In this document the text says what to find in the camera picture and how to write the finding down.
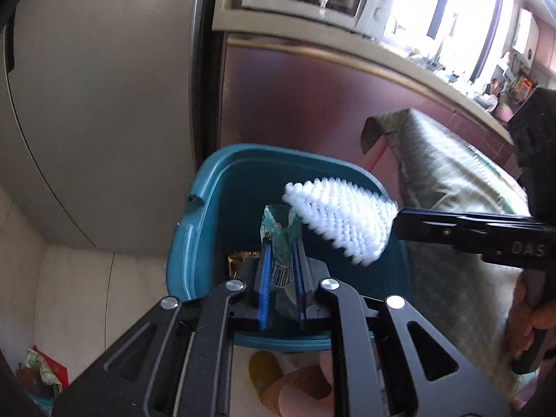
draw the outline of kitchen counter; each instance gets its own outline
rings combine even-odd
[[[356,68],[360,70],[366,68],[370,71],[375,68],[374,72],[376,74],[381,74],[386,79],[396,81],[422,95],[426,95],[429,99],[438,101],[444,107],[464,114],[490,131],[495,132],[506,143],[513,144],[508,131],[475,102],[460,94],[431,72],[360,35],[322,23],[282,14],[233,9],[231,0],[216,0],[212,29],[219,32],[245,33],[251,36],[270,36],[325,47],[326,49],[323,49],[321,53],[323,58],[328,57],[329,60],[334,61],[340,60],[346,65],[353,62],[357,64]],[[236,39],[235,43],[241,44],[241,39]],[[296,49],[298,54],[303,54],[303,47],[299,45],[292,47],[287,43],[280,44],[277,42],[273,49]],[[336,54],[338,51],[347,55],[338,56]]]

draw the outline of silver bolt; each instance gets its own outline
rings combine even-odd
[[[166,296],[165,298],[160,301],[160,307],[165,310],[172,310],[175,309],[178,305],[178,300],[173,296]]]
[[[335,279],[328,278],[320,281],[320,286],[326,290],[336,290],[340,287],[340,283]]]
[[[398,295],[391,295],[386,298],[386,304],[392,309],[403,309],[405,306],[405,299]]]
[[[243,287],[245,284],[239,279],[232,279],[226,283],[226,288],[230,291],[240,291]]]

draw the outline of countertop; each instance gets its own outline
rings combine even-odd
[[[378,64],[438,93],[513,145],[510,133],[489,113],[448,83],[375,42],[342,29],[292,16],[232,9],[231,0],[216,0],[213,31],[273,36],[316,44]]]

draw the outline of white textured soft gripper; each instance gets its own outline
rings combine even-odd
[[[289,183],[282,199],[310,229],[345,249],[353,264],[365,266],[383,253],[398,214],[395,202],[338,178]]]

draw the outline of trash bin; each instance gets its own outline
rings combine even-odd
[[[166,269],[171,295],[182,300],[201,298],[227,278],[227,256],[234,251],[260,249],[260,223],[268,204],[280,204],[288,182],[339,177],[386,195],[369,172],[350,163],[296,150],[258,145],[233,145],[210,156],[199,169],[187,196],[184,216],[176,226]],[[332,247],[304,227],[308,257],[324,261],[335,277],[360,294],[384,299],[408,296],[409,268],[405,244],[394,235],[382,256],[369,266],[353,265],[344,251]],[[236,335],[235,343],[278,351],[329,349],[327,334],[277,337]]]

